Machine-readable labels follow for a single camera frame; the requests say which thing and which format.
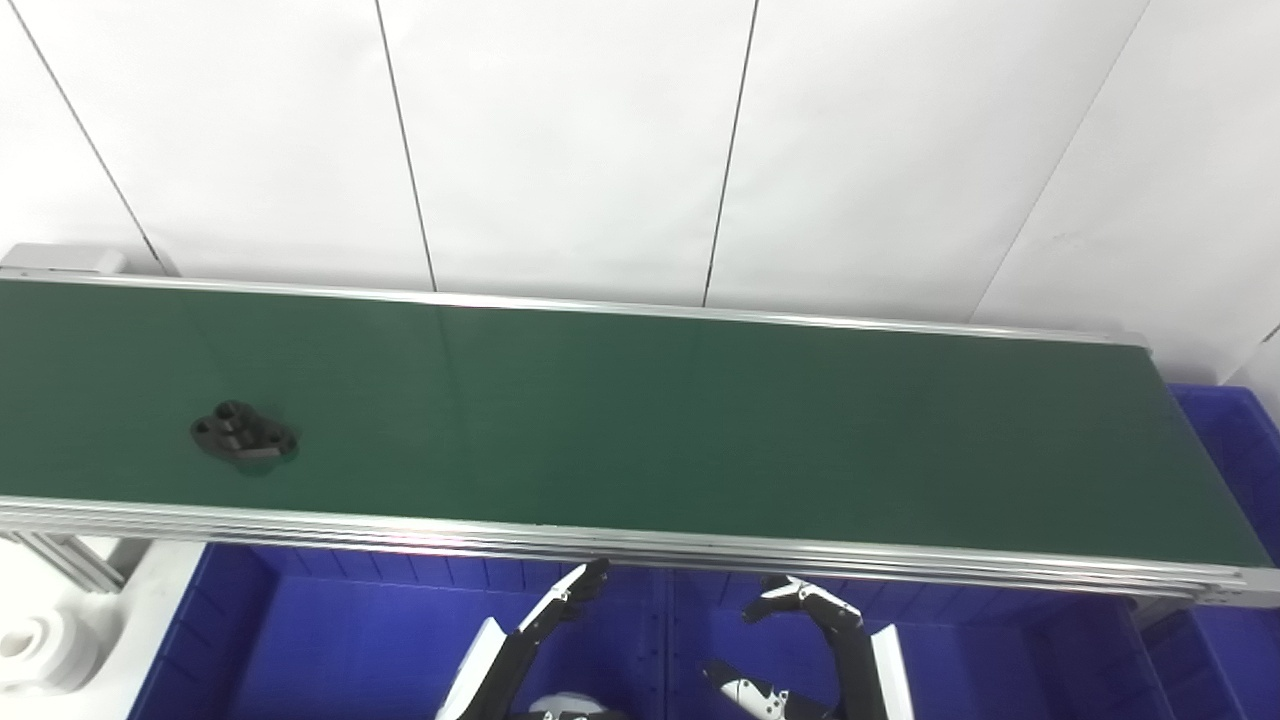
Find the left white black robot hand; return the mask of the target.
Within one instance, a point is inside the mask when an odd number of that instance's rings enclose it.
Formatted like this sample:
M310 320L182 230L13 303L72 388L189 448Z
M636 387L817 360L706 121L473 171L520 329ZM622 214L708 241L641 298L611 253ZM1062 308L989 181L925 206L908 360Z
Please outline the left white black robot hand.
M526 712L515 700L543 643L563 623L581 615L607 580L611 561L594 559L564 574L532 606L524 620L504 632L486 618L467 648L436 719L626 719L594 698L573 692L543 696Z

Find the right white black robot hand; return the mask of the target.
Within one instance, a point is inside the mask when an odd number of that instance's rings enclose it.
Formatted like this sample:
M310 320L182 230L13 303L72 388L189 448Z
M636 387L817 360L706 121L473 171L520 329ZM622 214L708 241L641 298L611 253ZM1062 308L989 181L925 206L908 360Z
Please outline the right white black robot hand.
M753 719L914 719L910 682L896 626L869 632L861 611L826 588L791 575L762 579L762 592L742 611L748 624L777 612L803 612L819 629L835 664L836 705L741 673L723 660L703 678Z

